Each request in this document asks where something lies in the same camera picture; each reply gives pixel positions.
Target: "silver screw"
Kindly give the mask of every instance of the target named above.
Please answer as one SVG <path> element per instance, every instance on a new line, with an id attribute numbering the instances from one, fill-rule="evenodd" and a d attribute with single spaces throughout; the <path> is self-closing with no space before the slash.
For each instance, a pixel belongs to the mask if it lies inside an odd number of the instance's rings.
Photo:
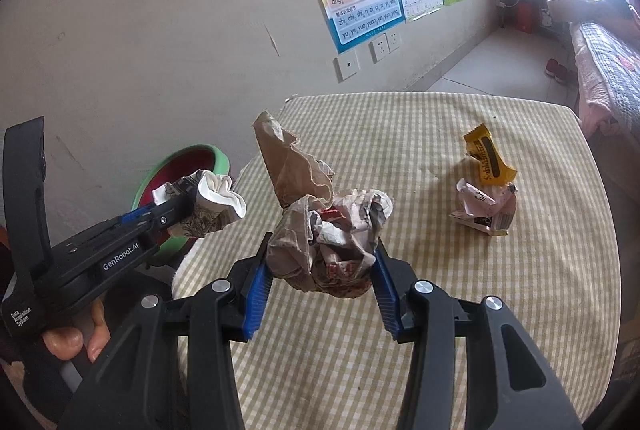
<path id="1" fill-rule="evenodd" d="M 156 307 L 158 305 L 158 297 L 156 295 L 149 295 L 149 296 L 145 296 L 142 299 L 142 302 L 140 302 L 140 305 L 142 305 L 143 308 L 145 309 L 151 309 L 152 307 Z"/>
<path id="2" fill-rule="evenodd" d="M 497 296 L 488 296 L 484 303 L 489 309 L 493 309 L 494 311 L 502 309 L 502 300 Z"/>
<path id="3" fill-rule="evenodd" d="M 211 284 L 211 288 L 216 293 L 223 293 L 231 289 L 231 282 L 229 282 L 229 280 L 226 280 L 224 278 L 220 278 L 216 280 L 213 284 Z"/>
<path id="4" fill-rule="evenodd" d="M 414 285 L 414 289 L 418 293 L 430 293 L 431 291 L 433 291 L 433 284 L 431 282 L 427 282 L 426 280 L 418 280 L 418 282 L 416 282 Z"/>

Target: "finger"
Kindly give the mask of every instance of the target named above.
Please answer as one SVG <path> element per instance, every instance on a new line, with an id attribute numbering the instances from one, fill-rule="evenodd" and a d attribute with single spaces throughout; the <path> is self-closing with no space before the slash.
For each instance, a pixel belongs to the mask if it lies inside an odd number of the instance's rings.
<path id="1" fill-rule="evenodd" d="M 74 358 L 82 349 L 82 333 L 75 327 L 44 331 L 42 340 L 51 354 L 65 362 Z"/>
<path id="2" fill-rule="evenodd" d="M 104 305 L 99 298 L 91 304 L 91 318 L 94 320 L 94 334 L 89 339 L 86 346 L 86 353 L 90 362 L 94 362 L 104 349 L 104 346 L 111 338 L 111 333 L 104 319 Z"/>

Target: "checkered tablecloth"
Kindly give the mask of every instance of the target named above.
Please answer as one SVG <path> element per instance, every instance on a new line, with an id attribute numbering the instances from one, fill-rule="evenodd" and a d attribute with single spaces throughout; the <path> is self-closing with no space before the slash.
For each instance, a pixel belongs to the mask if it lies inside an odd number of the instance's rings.
<path id="1" fill-rule="evenodd" d="M 335 190 L 378 188 L 394 199 L 382 233 L 390 256 L 407 260 L 418 277 L 451 296 L 503 298 L 553 366 L 578 415 L 590 413 L 613 363 L 620 268 L 602 181 L 568 108 L 495 96 L 384 92 L 296 98 L 277 118 L 300 137 L 302 150 L 332 166 Z M 504 237 L 447 217 L 456 207 L 456 182 L 477 179 L 462 136 L 482 122 L 505 162 L 518 169 L 518 211 Z M 255 254 L 280 219 L 260 155 L 236 190 L 246 200 L 247 216 L 194 248 L 174 281 L 176 298 Z M 385 332 L 373 291 L 341 300 L 274 280 L 260 331 L 248 344 L 232 345 L 246 426 L 394 428 L 411 351 Z M 183 340 L 183 371 L 186 352 Z M 456 429 L 463 427 L 465 385 L 459 344 Z"/>

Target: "wall socket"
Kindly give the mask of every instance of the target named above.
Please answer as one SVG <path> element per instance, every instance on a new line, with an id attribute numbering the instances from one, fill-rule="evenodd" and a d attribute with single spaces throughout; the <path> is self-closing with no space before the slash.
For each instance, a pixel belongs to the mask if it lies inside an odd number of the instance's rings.
<path id="1" fill-rule="evenodd" d="M 373 55 L 373 61 L 379 62 L 389 54 L 389 44 L 386 41 L 386 34 L 382 33 L 380 36 L 376 36 L 371 42 L 369 42 L 369 48 Z"/>
<path id="2" fill-rule="evenodd" d="M 400 47 L 400 44 L 402 43 L 402 40 L 400 39 L 400 33 L 397 31 L 394 31 L 393 33 L 387 33 L 386 40 L 389 44 L 389 52 L 398 49 Z"/>

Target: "desk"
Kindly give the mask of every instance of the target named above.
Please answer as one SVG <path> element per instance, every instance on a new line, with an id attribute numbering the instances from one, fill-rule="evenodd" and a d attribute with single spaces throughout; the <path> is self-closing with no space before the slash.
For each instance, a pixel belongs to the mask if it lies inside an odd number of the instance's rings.
<path id="1" fill-rule="evenodd" d="M 335 190 L 378 188 L 394 198 L 382 232 L 390 256 L 407 260 L 418 277 L 451 296 L 501 296 L 578 415 L 593 410 L 618 339 L 620 268 L 602 181 L 571 110 L 495 96 L 377 92 L 296 98 L 276 116 L 300 137 L 302 150 L 334 168 Z M 483 121 L 504 160 L 518 169 L 518 211 L 504 237 L 447 217 L 456 206 L 456 182 L 478 175 L 462 136 Z M 236 190 L 247 216 L 194 247 L 176 275 L 176 298 L 255 254 L 280 219 L 260 155 Z M 179 350 L 186 371 L 186 341 Z M 385 332 L 373 291 L 340 300 L 274 280 L 262 328 L 250 343 L 232 344 L 246 426 L 394 428 L 411 350 Z M 465 377 L 459 345 L 456 429 L 463 427 Z"/>

